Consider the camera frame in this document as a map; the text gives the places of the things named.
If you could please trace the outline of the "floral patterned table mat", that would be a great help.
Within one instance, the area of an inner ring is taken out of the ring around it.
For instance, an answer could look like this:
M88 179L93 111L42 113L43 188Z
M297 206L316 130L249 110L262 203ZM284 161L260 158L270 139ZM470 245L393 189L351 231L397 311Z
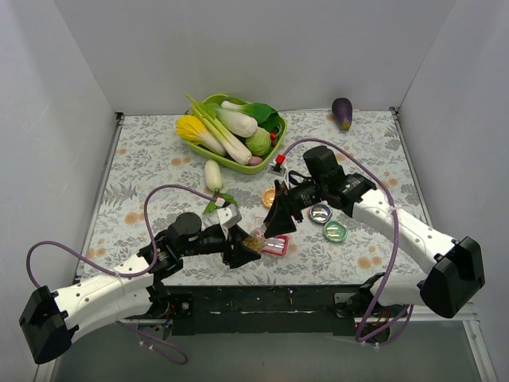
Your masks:
M327 111L289 111L280 151L286 165L306 173L303 153L321 140L336 144L336 160L347 173L375 174L395 203L420 220L427 214L414 183L399 131L390 111L356 111L350 131L339 131ZM191 151L175 131L174 115L128 116L124 119L87 262L78 276L94 276L128 259L182 212L202 214L209 189L205 160ZM392 253L391 242L365 224L334 212L348 230L341 243L325 239L322 227L304 219L289 238L284 256L261 259L232 270L219 255L193 256L167 279L169 285L297 285L362 283L390 268L412 275L419 266L404 252Z

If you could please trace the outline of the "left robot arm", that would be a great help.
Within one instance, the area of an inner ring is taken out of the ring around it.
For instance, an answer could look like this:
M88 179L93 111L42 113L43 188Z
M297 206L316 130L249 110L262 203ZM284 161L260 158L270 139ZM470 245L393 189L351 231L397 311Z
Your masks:
M169 308L163 280L180 271L185 256L221 254L231 269L260 259L246 247L247 233L238 225L202 227L193 212L185 212L148 245L111 274L51 291L39 286L19 319L33 360L44 364L65 353L73 342L113 322L148 314L161 318Z

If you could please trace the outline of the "green round pill case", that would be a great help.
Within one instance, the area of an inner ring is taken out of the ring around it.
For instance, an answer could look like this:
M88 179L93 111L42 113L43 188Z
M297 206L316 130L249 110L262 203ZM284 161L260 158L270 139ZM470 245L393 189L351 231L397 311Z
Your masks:
M330 242L341 243L347 238L348 230L338 220L330 220L323 227L323 235Z

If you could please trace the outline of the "green plastic vegetable basket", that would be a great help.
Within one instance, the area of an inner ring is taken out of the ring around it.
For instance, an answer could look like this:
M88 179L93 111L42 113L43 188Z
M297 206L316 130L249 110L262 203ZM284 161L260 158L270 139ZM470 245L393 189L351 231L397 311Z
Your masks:
M191 150L237 172L253 175L270 162L287 131L286 120L265 103L223 94L191 100L177 134Z

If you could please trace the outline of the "white toy celery stalk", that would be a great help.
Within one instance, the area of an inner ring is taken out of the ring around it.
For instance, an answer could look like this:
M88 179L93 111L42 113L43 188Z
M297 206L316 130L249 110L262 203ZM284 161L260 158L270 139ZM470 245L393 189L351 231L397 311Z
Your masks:
M229 156L235 162L241 165L247 165L252 158L251 152L217 119L216 112L219 106L197 102L189 94L186 94L186 96L192 103L192 113L216 137Z

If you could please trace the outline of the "aluminium frame rail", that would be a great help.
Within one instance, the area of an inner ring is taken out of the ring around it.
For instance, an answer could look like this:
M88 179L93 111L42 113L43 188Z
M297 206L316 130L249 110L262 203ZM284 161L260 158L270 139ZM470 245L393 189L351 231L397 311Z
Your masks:
M480 320L474 314L471 318L463 320L463 326L480 379L483 382L496 382L498 380L497 375L484 343L480 330Z

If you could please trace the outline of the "white toy radish with leaves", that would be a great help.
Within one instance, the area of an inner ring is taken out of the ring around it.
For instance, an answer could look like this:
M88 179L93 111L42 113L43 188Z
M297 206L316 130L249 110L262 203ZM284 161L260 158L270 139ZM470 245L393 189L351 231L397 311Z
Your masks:
M234 197L228 193L222 193L223 177L219 164L209 159L204 166L204 177L207 188L212 191L212 199L204 210L204 214L212 213L218 209L237 205Z

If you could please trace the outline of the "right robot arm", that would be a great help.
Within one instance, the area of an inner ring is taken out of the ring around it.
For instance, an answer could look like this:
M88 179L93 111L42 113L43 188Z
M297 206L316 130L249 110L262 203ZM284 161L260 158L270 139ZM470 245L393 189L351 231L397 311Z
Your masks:
M296 232L302 210L324 201L391 240L422 270L409 278L388 271L372 276L345 302L346 310L362 310L374 317L388 306L419 305L453 318L484 286L481 249L475 240L468 236L456 240L396 208L370 174L346 174L326 146L315 146L303 158L308 177L302 182L274 183L265 237Z

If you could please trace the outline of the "yellow toy napa cabbage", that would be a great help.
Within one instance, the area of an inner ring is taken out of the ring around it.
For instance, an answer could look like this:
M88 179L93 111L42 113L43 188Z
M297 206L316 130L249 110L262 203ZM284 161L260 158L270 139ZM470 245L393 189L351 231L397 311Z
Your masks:
M183 140L205 147L214 154L224 157L227 153L220 141L194 115L181 116L176 123L176 132Z

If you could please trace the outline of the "green toy cabbage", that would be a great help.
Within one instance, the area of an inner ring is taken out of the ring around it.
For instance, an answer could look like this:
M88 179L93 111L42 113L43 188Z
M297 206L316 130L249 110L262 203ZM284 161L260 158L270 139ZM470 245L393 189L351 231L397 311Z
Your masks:
M254 156L263 157L271 148L270 133L258 127L256 132L245 140L245 145Z

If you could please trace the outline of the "purple toy eggplant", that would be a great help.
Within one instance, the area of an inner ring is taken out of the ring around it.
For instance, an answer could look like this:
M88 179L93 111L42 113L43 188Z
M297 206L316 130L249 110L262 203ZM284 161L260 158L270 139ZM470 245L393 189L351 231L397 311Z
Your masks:
M347 98L337 98L332 102L332 114L342 131L349 131L353 120L352 102Z

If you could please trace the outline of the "amber pill bottle gold cap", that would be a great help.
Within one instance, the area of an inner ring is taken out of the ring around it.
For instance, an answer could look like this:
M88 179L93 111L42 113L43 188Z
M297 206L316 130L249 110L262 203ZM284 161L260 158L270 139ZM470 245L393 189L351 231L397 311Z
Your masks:
M243 245L257 253L261 252L266 246L264 231L261 228L256 228L243 240Z

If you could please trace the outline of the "orange round pill case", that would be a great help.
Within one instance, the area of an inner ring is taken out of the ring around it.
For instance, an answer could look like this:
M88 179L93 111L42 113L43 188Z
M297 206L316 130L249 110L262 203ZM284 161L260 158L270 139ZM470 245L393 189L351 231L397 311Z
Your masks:
M271 188L271 189L266 190L262 195L263 205L266 208L270 209L272 204L274 203L274 198L275 198L275 189Z

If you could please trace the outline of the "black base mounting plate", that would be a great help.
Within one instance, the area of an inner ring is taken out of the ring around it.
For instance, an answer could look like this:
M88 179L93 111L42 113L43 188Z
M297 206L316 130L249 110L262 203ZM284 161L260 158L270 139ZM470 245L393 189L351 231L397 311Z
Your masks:
M353 335L383 276L362 285L152 286L93 290L89 279L71 294L65 320L73 340L121 320L160 321L175 336L216 333Z

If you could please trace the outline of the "red rectangular pill box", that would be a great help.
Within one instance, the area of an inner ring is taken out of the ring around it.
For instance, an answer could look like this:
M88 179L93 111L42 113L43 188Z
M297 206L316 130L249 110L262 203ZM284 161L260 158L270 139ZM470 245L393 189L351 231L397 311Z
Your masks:
M287 252L289 246L289 236L280 235L271 238L266 238L264 236L266 231L265 223L263 222L263 218L255 217L254 219L255 226L255 236L259 237L263 240L263 247L261 249L261 253L266 253L269 255L276 256L284 256Z

